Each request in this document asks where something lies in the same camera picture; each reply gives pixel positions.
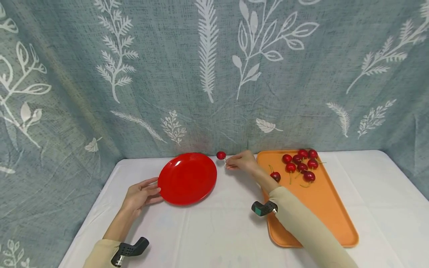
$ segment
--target red plate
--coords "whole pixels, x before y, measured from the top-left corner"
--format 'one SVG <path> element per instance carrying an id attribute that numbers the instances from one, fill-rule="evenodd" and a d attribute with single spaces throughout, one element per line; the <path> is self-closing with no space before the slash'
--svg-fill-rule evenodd
<path id="1" fill-rule="evenodd" d="M 158 178 L 160 194 L 173 205 L 197 203 L 213 190 L 217 174 L 215 163 L 204 154 L 181 154 L 162 169 Z"/>

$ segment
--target beige sleeve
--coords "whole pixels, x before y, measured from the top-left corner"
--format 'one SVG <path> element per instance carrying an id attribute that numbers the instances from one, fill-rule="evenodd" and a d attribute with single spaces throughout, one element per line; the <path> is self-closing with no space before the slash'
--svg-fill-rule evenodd
<path id="1" fill-rule="evenodd" d="M 118 252 L 119 244 L 118 241 L 99 240 L 85 260 L 83 268 L 116 268 L 110 261 Z"/>
<path id="2" fill-rule="evenodd" d="M 278 206 L 277 219 L 320 268 L 358 268 L 329 229 L 288 189 L 278 187 L 269 197 Z"/>

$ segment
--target orange tray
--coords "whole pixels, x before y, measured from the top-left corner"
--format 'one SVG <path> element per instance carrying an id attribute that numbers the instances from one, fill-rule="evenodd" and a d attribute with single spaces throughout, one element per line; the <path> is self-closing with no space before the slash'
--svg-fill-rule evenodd
<path id="1" fill-rule="evenodd" d="M 257 156 L 259 165 L 268 174 L 270 166 L 281 175 L 279 184 L 291 191 L 306 207 L 308 207 L 334 234 L 343 247 L 354 247 L 359 242 L 359 235 L 350 220 L 347 211 L 329 178 L 323 164 L 319 164 L 316 170 L 316 180 L 309 188 L 302 175 L 298 176 L 298 170 L 292 173 L 292 184 L 289 184 L 289 173 L 285 171 L 286 165 L 281 160 L 284 154 L 294 156 L 298 150 L 290 151 L 262 151 Z M 263 191 L 265 202 L 268 194 Z M 302 247 L 298 240 L 282 226 L 273 213 L 267 216 L 268 233 L 271 240 L 280 247 Z"/>

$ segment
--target white tablecloth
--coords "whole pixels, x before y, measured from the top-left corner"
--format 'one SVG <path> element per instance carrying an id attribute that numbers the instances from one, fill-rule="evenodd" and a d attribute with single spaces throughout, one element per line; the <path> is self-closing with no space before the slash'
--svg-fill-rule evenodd
<path id="1" fill-rule="evenodd" d="M 380 151 L 320 153 L 358 233 L 347 251 L 360 268 L 429 267 L 429 202 Z M 120 161 L 98 196 L 60 268 L 82 267 L 95 242 L 117 213 L 127 188 L 156 177 L 169 158 Z M 250 207 L 263 201 L 244 173 L 216 161 L 218 180 L 201 203 L 177 208 L 149 207 L 127 242 L 150 241 L 129 268 L 316 268 L 304 249 L 275 246 L 266 221 Z"/>

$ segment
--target gray-blue curtain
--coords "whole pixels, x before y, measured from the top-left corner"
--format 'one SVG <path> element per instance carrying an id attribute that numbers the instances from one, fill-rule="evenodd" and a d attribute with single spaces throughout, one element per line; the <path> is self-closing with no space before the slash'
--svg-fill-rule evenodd
<path id="1" fill-rule="evenodd" d="M 429 197 L 428 25 L 429 0 L 1 0 L 0 266 L 56 267 L 123 158 L 376 149 Z"/>

